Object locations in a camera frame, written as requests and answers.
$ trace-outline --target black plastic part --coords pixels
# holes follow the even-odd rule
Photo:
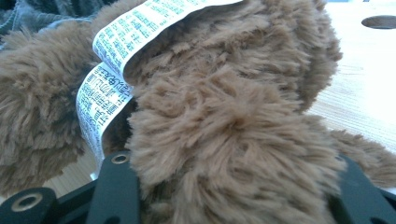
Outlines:
[[[47,188],[21,191],[0,207],[0,223],[47,224],[57,217],[58,202],[55,192]]]
[[[382,189],[380,189],[379,191],[381,192],[382,196],[384,196],[384,198],[388,201],[388,203],[393,207],[393,210],[396,211],[396,195]]]
[[[95,186],[96,180],[59,198],[59,224],[85,223]]]
[[[128,151],[106,157],[102,164],[88,224],[140,223],[139,182],[130,168]]]
[[[341,173],[342,193],[329,201],[336,222],[396,224],[396,195],[374,187],[354,161],[342,158],[348,165]],[[0,206],[0,224],[138,224],[139,199],[138,179],[123,151],[106,157],[96,181],[59,200],[46,188],[12,196]]]
[[[341,197],[330,201],[332,216],[342,224],[394,224],[396,212],[381,192],[346,156],[347,170],[341,173]]]

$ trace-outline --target brown fur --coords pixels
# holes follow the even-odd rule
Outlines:
[[[86,148],[75,97],[98,62],[92,39],[142,2],[105,7],[92,24],[5,37],[1,193],[40,185]],[[124,77],[137,112],[130,104],[113,120],[105,145],[123,147],[132,128],[125,147],[146,223],[333,223],[327,199],[345,168],[340,151],[378,186],[396,186],[394,155],[302,113],[341,58],[323,8],[320,0],[209,7],[132,58]]]

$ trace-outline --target screw hole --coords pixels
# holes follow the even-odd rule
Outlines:
[[[370,221],[373,224],[388,224],[387,221],[384,221],[384,220],[382,220],[381,218],[378,218],[378,217],[372,217],[372,218],[370,218]]]
[[[104,224],[119,224],[120,218],[119,217],[110,217],[108,218]]]
[[[122,164],[122,163],[125,163],[126,161],[128,161],[128,159],[129,159],[129,157],[127,155],[120,154],[120,155],[113,157],[113,159],[111,159],[111,161],[115,164]]]
[[[396,29],[396,16],[374,16],[364,19],[361,24],[380,30]]]
[[[344,159],[341,158],[340,156],[336,156],[335,159],[338,160],[338,161],[344,161]]]
[[[40,203],[42,199],[43,196],[40,193],[24,195],[12,204],[11,210],[14,212],[23,212],[29,210]]]

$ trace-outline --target fluffy brown fur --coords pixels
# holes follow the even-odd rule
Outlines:
[[[86,148],[75,98],[98,63],[92,38],[142,2],[106,7],[92,24],[5,37],[1,193],[42,184]],[[129,105],[110,124],[106,151],[124,145],[130,125],[125,147],[146,223],[332,223],[340,151],[378,186],[396,186],[394,155],[302,114],[341,58],[323,8],[320,0],[209,7],[132,58],[124,77],[137,112]]]

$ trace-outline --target black hole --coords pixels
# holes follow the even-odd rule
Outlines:
[[[36,197],[30,196],[30,197],[28,197],[28,198],[23,199],[23,200],[20,202],[19,206],[21,206],[21,207],[29,206],[30,204],[34,203],[35,200],[36,200]]]
[[[382,220],[381,218],[378,218],[378,217],[372,217],[372,218],[370,218],[370,221],[373,224],[388,224],[388,222],[386,222],[386,221],[384,221],[384,220]]]
[[[374,16],[364,19],[361,24],[373,29],[396,29],[396,16]]]
[[[344,159],[341,158],[340,156],[336,156],[335,158],[336,158],[338,161],[344,161]]]
[[[126,156],[118,156],[116,158],[114,158],[114,161],[117,162],[121,162],[121,161],[125,161],[126,160]]]
[[[120,218],[119,217],[110,217],[108,218],[104,224],[119,224]]]

